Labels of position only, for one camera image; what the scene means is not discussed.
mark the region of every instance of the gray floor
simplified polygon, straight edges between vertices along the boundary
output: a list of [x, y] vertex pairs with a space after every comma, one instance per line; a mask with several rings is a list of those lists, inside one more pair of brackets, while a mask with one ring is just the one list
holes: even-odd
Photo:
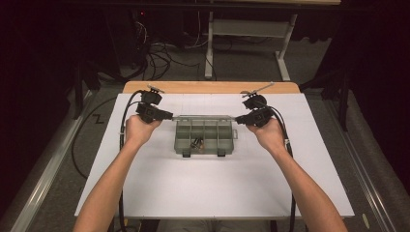
[[[313, 78], [329, 42], [314, 44], [309, 43], [308, 40], [291, 42], [285, 61], [292, 81], [300, 84]], [[280, 81], [273, 55], [274, 43], [274, 41], [267, 43], [235, 41], [229, 51], [223, 51], [230, 47], [230, 43], [225, 40], [216, 41], [215, 48], [218, 50], [215, 51], [214, 68], [217, 80]], [[197, 69], [172, 63], [169, 71], [161, 80], [204, 80], [205, 50], [203, 48], [181, 51], [168, 46], [167, 50], [175, 61], [187, 65], [199, 63], [200, 66]], [[129, 69], [124, 68], [124, 73], [129, 72], [131, 72]], [[153, 69], [150, 68], [145, 78], [149, 78], [152, 72]], [[116, 83], [103, 82], [102, 89], [95, 93], [90, 108], [114, 98], [122, 91], [122, 88], [122, 85]], [[371, 130], [363, 119], [354, 96], [350, 94], [347, 135], [351, 138], [359, 160], [364, 164], [365, 172], [371, 180], [370, 183], [362, 181], [363, 172], [358, 172], [358, 164], [355, 162], [357, 160], [352, 159], [351, 148], [346, 146], [346, 133], [340, 132], [334, 121], [333, 105], [335, 102], [322, 101], [319, 91], [308, 90], [307, 100], [356, 214], [352, 218], [345, 219], [348, 229], [350, 231], [410, 231], [409, 196], [372, 137]], [[100, 115], [99, 121], [103, 123], [96, 123], [97, 116], [88, 118], [74, 144], [77, 163], [85, 174], [91, 169], [113, 105], [114, 101], [109, 101], [96, 110], [93, 114]], [[2, 218], [0, 231], [10, 231], [14, 226], [21, 209], [48, 164], [52, 152], [58, 148], [64, 134], [69, 130], [72, 115], [73, 111], [50, 141], [44, 155], [32, 170], [30, 178], [27, 179], [12, 206]], [[371, 204], [371, 197], [367, 194], [368, 190], [365, 190], [368, 184], [372, 184], [383, 205]], [[33, 218], [29, 231], [71, 231], [74, 223], [73, 212], [84, 185], [85, 180], [75, 171], [69, 151], [63, 159], [44, 202]], [[389, 219], [384, 214], [377, 214], [380, 209], [390, 217], [395, 230], [383, 225], [383, 221], [389, 222]], [[287, 231], [288, 221], [280, 221], [278, 228], [279, 231]], [[295, 231], [305, 231], [305, 226], [299, 220]]]

